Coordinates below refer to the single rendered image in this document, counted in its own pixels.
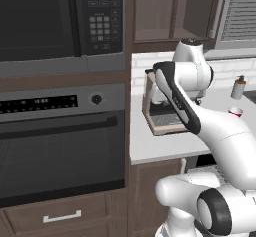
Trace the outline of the white dishwasher rack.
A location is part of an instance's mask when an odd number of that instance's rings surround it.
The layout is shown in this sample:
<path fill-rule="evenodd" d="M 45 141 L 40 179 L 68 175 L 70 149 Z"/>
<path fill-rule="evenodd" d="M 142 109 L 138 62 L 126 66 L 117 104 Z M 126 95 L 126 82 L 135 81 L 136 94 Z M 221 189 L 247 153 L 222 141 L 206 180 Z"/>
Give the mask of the white dishwasher rack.
<path fill-rule="evenodd" d="M 227 184 L 228 180 L 224 173 L 221 171 L 221 169 L 217 165 L 210 165 L 206 167 L 198 167 L 198 168 L 192 168 L 187 170 L 188 173 L 192 172 L 198 172 L 198 173 L 213 173 L 219 180 L 221 184 Z"/>

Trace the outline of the brown wall cupboard door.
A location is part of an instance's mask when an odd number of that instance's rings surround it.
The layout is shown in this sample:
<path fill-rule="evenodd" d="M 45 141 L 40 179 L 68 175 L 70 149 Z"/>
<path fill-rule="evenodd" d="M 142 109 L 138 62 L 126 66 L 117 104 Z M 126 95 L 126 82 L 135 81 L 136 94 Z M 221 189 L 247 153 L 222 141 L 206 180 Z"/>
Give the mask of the brown wall cupboard door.
<path fill-rule="evenodd" d="M 135 40 L 169 38 L 173 0 L 136 0 Z"/>
<path fill-rule="evenodd" d="M 206 38 L 214 0 L 178 0 L 175 17 L 176 39 Z"/>

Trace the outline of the grey built-in oven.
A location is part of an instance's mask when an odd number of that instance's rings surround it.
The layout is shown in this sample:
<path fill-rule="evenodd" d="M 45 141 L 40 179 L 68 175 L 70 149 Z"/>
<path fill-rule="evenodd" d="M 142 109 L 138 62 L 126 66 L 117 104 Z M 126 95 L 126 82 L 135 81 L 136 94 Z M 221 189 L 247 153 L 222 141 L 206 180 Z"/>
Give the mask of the grey built-in oven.
<path fill-rule="evenodd" d="M 0 124 L 75 116 L 116 116 L 118 124 L 0 140 L 0 208 L 125 186 L 123 83 L 0 92 Z"/>

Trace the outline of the dishwasher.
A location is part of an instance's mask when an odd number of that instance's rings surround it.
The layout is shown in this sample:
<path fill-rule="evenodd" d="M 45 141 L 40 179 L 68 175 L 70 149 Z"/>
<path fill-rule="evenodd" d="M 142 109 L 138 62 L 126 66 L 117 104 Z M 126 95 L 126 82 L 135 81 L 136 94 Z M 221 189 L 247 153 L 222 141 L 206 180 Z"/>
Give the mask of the dishwasher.
<path fill-rule="evenodd" d="M 218 179 L 213 173 L 188 173 L 188 169 L 217 165 L 212 154 L 202 154 L 190 156 L 181 159 L 181 174 L 188 174 L 194 184 L 214 187 L 215 179 Z"/>

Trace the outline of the brown drawer front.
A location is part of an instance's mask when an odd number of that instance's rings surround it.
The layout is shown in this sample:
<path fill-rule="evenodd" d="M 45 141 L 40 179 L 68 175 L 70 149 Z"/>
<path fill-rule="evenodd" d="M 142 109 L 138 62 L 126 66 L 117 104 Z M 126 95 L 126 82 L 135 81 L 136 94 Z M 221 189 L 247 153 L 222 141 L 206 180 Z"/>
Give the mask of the brown drawer front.
<path fill-rule="evenodd" d="M 82 216 L 43 223 L 43 216 L 58 217 L 82 210 Z M 127 189 L 117 189 L 0 209 L 12 237 L 71 235 L 81 237 L 127 237 Z"/>

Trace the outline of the dark sink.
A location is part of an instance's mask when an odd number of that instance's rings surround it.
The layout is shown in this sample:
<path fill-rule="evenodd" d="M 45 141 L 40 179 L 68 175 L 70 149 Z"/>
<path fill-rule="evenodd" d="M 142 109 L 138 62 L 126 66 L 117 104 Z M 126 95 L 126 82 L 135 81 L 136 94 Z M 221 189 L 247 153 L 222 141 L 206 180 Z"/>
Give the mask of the dark sink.
<path fill-rule="evenodd" d="M 256 104 L 256 90 L 244 91 L 243 95 L 248 98 L 251 102 Z"/>

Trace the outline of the brown base cupboard door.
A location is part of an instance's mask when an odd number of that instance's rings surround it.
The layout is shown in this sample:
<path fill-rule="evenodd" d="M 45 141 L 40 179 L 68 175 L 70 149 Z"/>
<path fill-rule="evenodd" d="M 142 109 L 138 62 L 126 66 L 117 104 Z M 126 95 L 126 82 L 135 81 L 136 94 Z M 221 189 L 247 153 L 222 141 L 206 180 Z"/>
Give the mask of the brown base cupboard door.
<path fill-rule="evenodd" d="M 154 237 L 165 221 L 168 208 L 162 206 L 155 195 L 160 178 L 180 172 L 179 159 L 132 165 L 129 176 L 128 236 Z"/>

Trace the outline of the brown coffee machine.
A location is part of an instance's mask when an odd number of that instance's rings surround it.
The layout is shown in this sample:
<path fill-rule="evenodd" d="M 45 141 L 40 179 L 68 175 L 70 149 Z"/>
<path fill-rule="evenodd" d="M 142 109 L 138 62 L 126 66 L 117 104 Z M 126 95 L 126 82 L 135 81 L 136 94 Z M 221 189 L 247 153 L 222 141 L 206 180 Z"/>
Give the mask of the brown coffee machine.
<path fill-rule="evenodd" d="M 145 70 L 142 112 L 155 136 L 187 132 L 173 106 L 158 89 L 152 69 Z"/>

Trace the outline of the grey window blind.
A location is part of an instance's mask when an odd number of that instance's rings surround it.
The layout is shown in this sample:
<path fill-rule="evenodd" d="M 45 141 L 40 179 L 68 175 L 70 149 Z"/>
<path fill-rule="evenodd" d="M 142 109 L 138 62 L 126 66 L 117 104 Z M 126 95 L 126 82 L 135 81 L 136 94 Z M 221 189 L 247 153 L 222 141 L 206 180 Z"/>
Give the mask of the grey window blind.
<path fill-rule="evenodd" d="M 215 48 L 256 48 L 256 0 L 225 0 Z"/>

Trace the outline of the red cup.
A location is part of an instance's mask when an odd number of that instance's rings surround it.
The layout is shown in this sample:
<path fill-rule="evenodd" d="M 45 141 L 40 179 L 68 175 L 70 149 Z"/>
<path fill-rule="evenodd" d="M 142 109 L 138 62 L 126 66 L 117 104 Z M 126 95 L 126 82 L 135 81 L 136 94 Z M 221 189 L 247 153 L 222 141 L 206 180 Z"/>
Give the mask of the red cup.
<path fill-rule="evenodd" d="M 236 107 L 236 106 L 229 107 L 228 112 L 230 114 L 233 114 L 233 115 L 237 116 L 237 117 L 241 117 L 242 114 L 243 114 L 243 110 L 239 107 Z"/>

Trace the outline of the black and grey microwave oven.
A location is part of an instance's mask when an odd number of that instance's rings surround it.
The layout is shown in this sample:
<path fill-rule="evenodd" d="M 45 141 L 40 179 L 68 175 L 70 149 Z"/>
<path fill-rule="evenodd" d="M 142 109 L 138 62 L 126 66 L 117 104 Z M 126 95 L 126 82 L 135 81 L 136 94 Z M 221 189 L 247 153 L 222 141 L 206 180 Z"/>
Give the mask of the black and grey microwave oven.
<path fill-rule="evenodd" d="M 125 0 L 0 0 L 0 77 L 125 68 Z"/>

